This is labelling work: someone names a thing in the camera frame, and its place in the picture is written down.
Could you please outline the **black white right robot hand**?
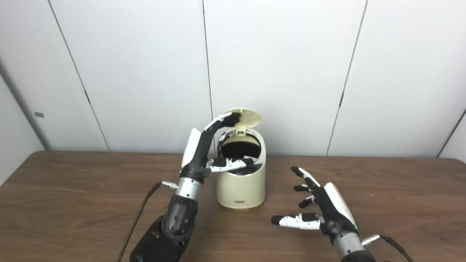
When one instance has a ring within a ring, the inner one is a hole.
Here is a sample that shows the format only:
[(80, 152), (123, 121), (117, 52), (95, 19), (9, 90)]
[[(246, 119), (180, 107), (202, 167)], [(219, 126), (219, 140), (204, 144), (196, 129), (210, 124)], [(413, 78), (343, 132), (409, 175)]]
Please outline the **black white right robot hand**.
[(351, 211), (333, 183), (328, 182), (322, 186), (303, 168), (292, 166), (291, 170), (305, 181), (305, 184), (296, 185), (293, 189), (296, 192), (311, 194), (299, 203), (299, 207), (304, 209), (311, 204), (316, 204), (321, 214), (274, 215), (271, 218), (273, 225), (301, 230), (320, 230), (329, 237), (331, 242), (344, 233), (359, 235)]

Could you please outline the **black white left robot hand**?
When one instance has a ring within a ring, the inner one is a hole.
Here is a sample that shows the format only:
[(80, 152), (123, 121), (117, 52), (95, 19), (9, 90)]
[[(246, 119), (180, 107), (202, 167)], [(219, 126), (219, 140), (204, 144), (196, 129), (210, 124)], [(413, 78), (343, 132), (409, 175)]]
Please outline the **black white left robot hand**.
[(254, 164), (254, 160), (238, 158), (216, 158), (213, 165), (208, 166), (208, 153), (216, 132), (224, 127), (233, 127), (240, 122), (240, 112), (230, 112), (217, 116), (203, 131), (192, 129), (183, 154), (180, 178), (188, 178), (204, 183), (204, 179), (212, 172), (231, 171)]

